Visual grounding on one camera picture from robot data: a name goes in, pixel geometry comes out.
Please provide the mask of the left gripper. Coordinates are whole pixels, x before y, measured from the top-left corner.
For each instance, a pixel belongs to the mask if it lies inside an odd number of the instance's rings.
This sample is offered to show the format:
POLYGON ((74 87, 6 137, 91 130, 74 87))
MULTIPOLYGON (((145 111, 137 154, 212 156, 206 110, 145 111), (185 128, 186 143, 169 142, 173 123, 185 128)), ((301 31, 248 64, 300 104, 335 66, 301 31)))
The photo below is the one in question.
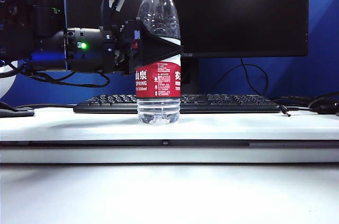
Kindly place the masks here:
POLYGON ((151 34, 140 18, 127 20, 123 25, 113 25, 110 19, 105 19, 105 73, 129 75, 137 68, 180 55, 183 47, 174 40, 177 39, 166 40, 151 34), (138 39, 134 30, 139 31, 138 39))

